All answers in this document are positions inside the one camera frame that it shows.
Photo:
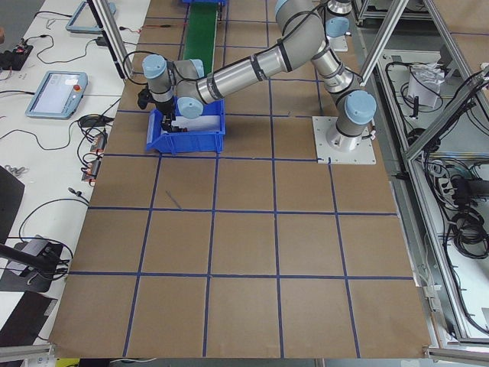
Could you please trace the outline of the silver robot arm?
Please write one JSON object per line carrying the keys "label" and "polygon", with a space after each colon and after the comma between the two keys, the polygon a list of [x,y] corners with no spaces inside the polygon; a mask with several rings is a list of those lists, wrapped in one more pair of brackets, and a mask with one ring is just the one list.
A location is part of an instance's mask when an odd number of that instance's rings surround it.
{"label": "silver robot arm", "polygon": [[350,11],[349,1],[321,1],[318,5],[311,1],[278,1],[275,18],[281,37],[276,44],[209,74],[204,73],[199,59],[170,62],[159,54],[150,54],[142,62],[146,84],[138,94],[138,106],[145,109],[147,104],[154,104],[164,117],[164,130],[175,132],[172,122],[176,114],[196,119],[206,105],[310,62],[338,110],[326,140],[337,151],[353,151],[373,119],[377,103],[360,89],[358,76],[344,65],[329,43],[335,36],[331,27],[345,20]]}
{"label": "silver robot arm", "polygon": [[351,13],[350,0],[329,0],[325,5],[325,32],[329,38],[344,36],[349,28],[348,15]]}

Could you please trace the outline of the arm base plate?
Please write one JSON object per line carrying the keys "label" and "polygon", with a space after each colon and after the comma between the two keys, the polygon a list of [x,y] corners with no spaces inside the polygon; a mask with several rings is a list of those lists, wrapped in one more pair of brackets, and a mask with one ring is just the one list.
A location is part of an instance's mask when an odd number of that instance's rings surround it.
{"label": "arm base plate", "polygon": [[316,160],[319,164],[373,165],[377,163],[368,128],[357,137],[341,135],[334,116],[313,116]]}
{"label": "arm base plate", "polygon": [[335,52],[347,52],[348,51],[348,43],[347,43],[345,35],[342,35],[339,37],[328,36],[327,39],[330,43],[331,48]]}

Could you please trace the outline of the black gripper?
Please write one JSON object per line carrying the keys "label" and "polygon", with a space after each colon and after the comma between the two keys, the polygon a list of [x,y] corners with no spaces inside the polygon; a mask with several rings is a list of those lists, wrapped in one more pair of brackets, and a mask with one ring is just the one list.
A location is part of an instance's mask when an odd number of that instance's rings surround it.
{"label": "black gripper", "polygon": [[167,133],[167,126],[171,127],[171,132],[176,132],[176,125],[172,124],[176,120],[176,108],[174,102],[162,102],[160,104],[160,112],[163,116],[161,131]]}

